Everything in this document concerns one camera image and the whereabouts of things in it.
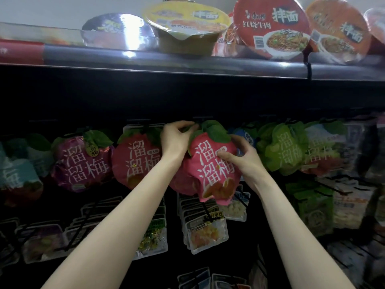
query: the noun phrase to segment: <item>purple snack bag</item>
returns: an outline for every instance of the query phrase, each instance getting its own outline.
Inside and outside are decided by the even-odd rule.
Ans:
[[[59,186],[80,193],[112,179],[113,146],[105,134],[87,131],[84,136],[57,140],[51,175]]]

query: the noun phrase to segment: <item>hand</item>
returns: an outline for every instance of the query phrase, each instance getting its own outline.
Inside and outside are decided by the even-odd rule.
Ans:
[[[199,128],[199,125],[192,126],[187,132],[182,133],[180,129],[194,125],[190,121],[172,122],[164,126],[161,133],[162,158],[175,159],[181,164],[187,151],[191,134]]]
[[[231,140],[243,152],[243,156],[235,156],[229,152],[218,151],[218,156],[238,166],[242,172],[243,178],[251,189],[254,189],[261,180],[270,179],[271,176],[262,164],[257,150],[251,146],[248,141],[237,135],[230,135]]]

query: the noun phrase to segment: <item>red shelf label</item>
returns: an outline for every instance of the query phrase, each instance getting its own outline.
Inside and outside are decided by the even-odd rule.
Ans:
[[[0,39],[0,63],[43,65],[44,43]]]

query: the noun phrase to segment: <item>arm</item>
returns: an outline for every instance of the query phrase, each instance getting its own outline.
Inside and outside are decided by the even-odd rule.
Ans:
[[[262,165],[256,150],[243,137],[233,135],[233,140],[243,151],[243,157],[228,152],[218,152],[218,156],[237,165],[246,183],[261,198],[292,288],[354,289],[344,272],[299,218]]]
[[[162,159],[62,262],[43,289],[119,288],[196,127],[185,133],[178,129],[192,124],[180,121],[164,127]]]

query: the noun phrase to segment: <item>finger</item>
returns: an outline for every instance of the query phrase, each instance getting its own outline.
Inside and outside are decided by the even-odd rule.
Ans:
[[[196,130],[199,129],[199,125],[198,124],[195,124],[194,126],[192,126],[187,132],[187,136],[191,136],[193,132],[195,132]]]
[[[172,122],[172,123],[170,123],[168,125],[176,127],[177,129],[181,129],[183,127],[191,126],[193,124],[195,124],[195,122],[191,122],[191,121],[177,121],[177,122]]]
[[[233,135],[233,134],[230,136],[235,146],[237,146],[237,148],[239,148],[244,154],[246,154],[247,151],[250,151],[253,149],[253,146],[250,145],[245,138],[238,135]]]
[[[241,163],[242,157],[235,156],[231,154],[230,152],[225,152],[225,151],[218,151],[218,157],[220,159],[226,160],[230,163],[233,163],[237,166]]]

